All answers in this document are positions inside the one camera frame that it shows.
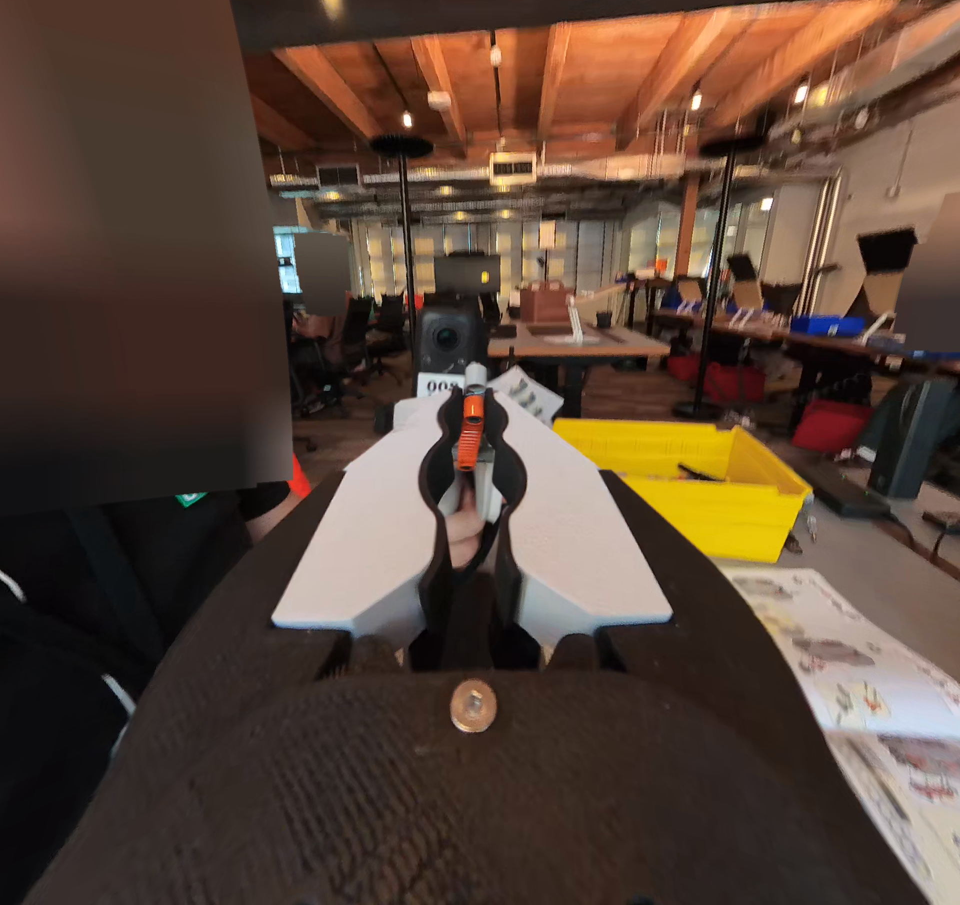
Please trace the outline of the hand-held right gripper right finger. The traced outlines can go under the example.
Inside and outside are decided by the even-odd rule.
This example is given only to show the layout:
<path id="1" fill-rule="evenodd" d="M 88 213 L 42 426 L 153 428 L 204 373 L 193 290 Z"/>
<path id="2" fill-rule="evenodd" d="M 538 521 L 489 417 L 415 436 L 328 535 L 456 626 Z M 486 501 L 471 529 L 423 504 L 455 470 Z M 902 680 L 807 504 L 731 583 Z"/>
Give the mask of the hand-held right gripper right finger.
<path id="1" fill-rule="evenodd" d="M 500 500 L 496 610 L 547 659 L 566 637 L 653 626 L 672 605 L 601 472 L 512 397 L 486 395 Z"/>

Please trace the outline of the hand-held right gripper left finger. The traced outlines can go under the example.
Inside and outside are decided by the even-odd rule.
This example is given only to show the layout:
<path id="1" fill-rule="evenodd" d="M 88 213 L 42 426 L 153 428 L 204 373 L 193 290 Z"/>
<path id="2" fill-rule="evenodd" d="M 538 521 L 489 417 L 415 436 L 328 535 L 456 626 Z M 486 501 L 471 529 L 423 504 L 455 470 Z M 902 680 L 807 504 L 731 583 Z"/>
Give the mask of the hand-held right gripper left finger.
<path id="1" fill-rule="evenodd" d="M 345 632 L 441 659 L 449 617 L 444 510 L 421 478 L 441 436 L 386 435 L 345 472 L 272 625 Z"/>

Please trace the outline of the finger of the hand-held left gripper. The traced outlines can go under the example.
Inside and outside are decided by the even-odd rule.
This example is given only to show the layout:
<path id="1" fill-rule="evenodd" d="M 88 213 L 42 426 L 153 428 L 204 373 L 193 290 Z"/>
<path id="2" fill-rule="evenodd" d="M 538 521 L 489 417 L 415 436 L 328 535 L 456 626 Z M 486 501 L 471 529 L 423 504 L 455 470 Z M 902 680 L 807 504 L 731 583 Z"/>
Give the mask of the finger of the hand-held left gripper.
<path id="1" fill-rule="evenodd" d="M 441 436 L 441 408 L 444 407 L 444 395 L 413 397 L 401 400 L 391 408 L 391 436 L 394 435 L 415 435 L 415 436 Z"/>

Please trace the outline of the toy building assembly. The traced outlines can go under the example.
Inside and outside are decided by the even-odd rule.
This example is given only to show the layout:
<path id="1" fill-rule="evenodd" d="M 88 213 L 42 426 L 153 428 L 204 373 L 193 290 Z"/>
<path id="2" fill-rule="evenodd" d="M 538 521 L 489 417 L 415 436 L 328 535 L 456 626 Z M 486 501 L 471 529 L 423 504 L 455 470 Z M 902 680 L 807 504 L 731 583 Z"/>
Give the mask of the toy building assembly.
<path id="1" fill-rule="evenodd" d="M 473 474 L 493 464 L 493 445 L 486 438 L 486 365 L 467 363 L 460 387 L 460 431 L 455 445 L 455 470 Z"/>

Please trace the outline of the yellow plastic bin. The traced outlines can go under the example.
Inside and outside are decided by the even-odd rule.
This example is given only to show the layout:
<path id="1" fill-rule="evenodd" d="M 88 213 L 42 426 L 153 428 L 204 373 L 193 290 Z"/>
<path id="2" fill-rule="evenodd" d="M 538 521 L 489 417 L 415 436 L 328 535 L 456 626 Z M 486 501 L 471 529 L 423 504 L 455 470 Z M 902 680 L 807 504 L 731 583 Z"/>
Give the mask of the yellow plastic bin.
<path id="1" fill-rule="evenodd" d="M 559 417 L 554 431 L 717 559 L 774 564 L 812 498 L 812 488 L 742 428 Z M 676 463 L 721 474 L 725 482 L 639 478 Z"/>

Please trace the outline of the person's left hand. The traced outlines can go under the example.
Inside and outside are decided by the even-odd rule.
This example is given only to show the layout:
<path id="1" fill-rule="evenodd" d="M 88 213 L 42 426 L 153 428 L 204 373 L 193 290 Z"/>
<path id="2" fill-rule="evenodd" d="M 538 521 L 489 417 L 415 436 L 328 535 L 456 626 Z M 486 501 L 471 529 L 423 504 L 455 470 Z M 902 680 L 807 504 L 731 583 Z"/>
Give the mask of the person's left hand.
<path id="1" fill-rule="evenodd" d="M 449 566 L 466 569 L 479 551 L 486 521 L 477 514 L 474 493 L 463 485 L 456 508 L 444 515 Z"/>

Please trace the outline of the black monitor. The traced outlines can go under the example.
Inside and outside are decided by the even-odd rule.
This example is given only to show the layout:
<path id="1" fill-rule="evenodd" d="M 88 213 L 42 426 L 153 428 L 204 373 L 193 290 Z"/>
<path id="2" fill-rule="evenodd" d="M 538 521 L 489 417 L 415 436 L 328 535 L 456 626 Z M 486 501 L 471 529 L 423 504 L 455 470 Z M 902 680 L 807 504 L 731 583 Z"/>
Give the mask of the black monitor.
<path id="1" fill-rule="evenodd" d="M 500 256 L 449 253 L 434 257 L 434 286 L 441 296 L 498 296 Z"/>

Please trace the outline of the black office chair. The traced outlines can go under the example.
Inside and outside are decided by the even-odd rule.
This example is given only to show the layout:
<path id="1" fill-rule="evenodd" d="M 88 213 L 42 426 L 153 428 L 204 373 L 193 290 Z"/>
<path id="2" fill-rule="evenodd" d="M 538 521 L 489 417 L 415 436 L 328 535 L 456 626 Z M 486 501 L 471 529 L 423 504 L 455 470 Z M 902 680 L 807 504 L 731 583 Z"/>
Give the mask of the black office chair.
<path id="1" fill-rule="evenodd" d="M 374 297 L 352 297 L 345 306 L 341 357 L 362 383 L 369 373 L 389 377 L 403 385 L 403 373 L 386 365 L 407 351 L 406 310 L 401 296 L 384 296 L 375 310 Z"/>

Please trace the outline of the brown box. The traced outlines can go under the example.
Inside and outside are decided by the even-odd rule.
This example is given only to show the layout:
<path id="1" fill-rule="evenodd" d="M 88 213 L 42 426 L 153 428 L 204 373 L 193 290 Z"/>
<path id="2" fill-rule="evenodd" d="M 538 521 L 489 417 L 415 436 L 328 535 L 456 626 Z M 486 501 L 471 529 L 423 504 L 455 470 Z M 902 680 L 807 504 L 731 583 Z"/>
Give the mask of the brown box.
<path id="1" fill-rule="evenodd" d="M 560 281 L 530 283 L 520 290 L 520 320 L 525 325 L 569 325 L 575 293 Z"/>

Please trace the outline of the black floor lamp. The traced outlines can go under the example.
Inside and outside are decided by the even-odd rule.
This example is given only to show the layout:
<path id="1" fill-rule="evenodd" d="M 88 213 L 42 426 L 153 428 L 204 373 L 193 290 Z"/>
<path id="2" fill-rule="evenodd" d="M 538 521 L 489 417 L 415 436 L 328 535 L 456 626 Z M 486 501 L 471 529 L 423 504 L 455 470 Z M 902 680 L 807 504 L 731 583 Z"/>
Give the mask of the black floor lamp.
<path id="1" fill-rule="evenodd" d="M 672 407 L 672 416 L 680 420 L 713 422 L 721 416 L 721 407 L 705 400 L 705 379 L 710 369 L 710 344 L 712 344 L 712 327 L 713 327 L 717 305 L 718 305 L 721 253 L 725 243 L 731 192 L 733 192 L 738 156 L 758 153 L 765 142 L 767 142 L 767 133 L 756 127 L 752 136 L 717 140 L 717 142 L 699 146 L 703 158 L 724 158 L 724 174 L 721 174 L 718 218 L 713 225 L 713 241 L 712 241 L 710 271 L 707 271 L 707 300 L 699 314 L 703 336 L 699 336 L 699 354 L 697 354 L 697 373 L 692 380 L 692 397 L 676 402 Z"/>
<path id="2" fill-rule="evenodd" d="M 407 323 L 415 332 L 415 243 L 413 243 L 413 210 L 407 190 L 407 166 L 434 153 L 434 145 L 423 138 L 406 133 L 383 133 L 369 140 L 369 146 L 379 158 L 394 158 L 398 169 L 398 192 L 401 192 L 401 233 L 403 233 L 403 263 L 406 263 L 406 300 L 407 300 Z"/>

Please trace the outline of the ceiling air vent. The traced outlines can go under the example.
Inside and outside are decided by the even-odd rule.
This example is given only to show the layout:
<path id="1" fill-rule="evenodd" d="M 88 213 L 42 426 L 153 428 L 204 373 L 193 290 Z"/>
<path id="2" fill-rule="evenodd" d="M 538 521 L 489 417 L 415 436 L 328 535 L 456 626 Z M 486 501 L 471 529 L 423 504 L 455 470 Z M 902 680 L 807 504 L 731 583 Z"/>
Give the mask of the ceiling air vent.
<path id="1" fill-rule="evenodd" d="M 538 181 L 538 153 L 520 151 L 489 153 L 489 185 L 491 189 L 520 189 Z"/>

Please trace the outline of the black flat device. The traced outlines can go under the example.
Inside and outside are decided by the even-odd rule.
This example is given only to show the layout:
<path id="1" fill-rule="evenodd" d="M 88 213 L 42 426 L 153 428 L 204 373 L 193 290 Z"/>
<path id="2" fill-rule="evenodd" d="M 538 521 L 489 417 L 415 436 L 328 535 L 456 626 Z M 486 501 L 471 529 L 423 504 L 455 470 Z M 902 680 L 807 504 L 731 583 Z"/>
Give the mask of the black flat device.
<path id="1" fill-rule="evenodd" d="M 884 498 L 848 480 L 834 466 L 804 463 L 796 466 L 796 474 L 812 488 L 813 500 L 820 501 L 832 515 L 845 521 L 892 518 L 892 510 Z"/>

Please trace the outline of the red bin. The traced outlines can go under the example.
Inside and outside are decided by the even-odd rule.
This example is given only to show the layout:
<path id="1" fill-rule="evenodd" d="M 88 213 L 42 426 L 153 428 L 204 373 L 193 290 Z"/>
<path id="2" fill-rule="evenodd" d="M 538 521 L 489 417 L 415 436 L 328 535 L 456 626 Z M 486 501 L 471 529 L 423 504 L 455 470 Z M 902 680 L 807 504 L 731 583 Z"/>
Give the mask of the red bin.
<path id="1" fill-rule="evenodd" d="M 812 400 L 791 436 L 791 445 L 820 456 L 852 451 L 872 416 L 872 407 Z"/>

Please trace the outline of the open instruction booklet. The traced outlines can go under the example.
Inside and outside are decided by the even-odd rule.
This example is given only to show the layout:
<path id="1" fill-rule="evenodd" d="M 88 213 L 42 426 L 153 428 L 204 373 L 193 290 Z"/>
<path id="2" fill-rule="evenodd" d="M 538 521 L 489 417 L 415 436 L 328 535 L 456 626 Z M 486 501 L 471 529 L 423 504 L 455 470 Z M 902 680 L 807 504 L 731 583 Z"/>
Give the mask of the open instruction booklet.
<path id="1" fill-rule="evenodd" d="M 851 792 L 918 892 L 957 902 L 957 682 L 812 569 L 718 569 L 772 637 Z"/>

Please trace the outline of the blue bin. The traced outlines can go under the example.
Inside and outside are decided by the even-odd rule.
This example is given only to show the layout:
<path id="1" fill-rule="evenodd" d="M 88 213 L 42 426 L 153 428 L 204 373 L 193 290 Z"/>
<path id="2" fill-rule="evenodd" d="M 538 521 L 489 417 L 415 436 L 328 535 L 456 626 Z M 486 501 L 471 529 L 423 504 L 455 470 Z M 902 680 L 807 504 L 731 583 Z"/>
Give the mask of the blue bin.
<path id="1" fill-rule="evenodd" d="M 808 314 L 808 317 L 793 317 L 787 325 L 791 335 L 804 335 L 804 336 L 841 336 L 852 340 L 864 332 L 864 319 L 859 317 L 823 317 L 823 314 Z"/>

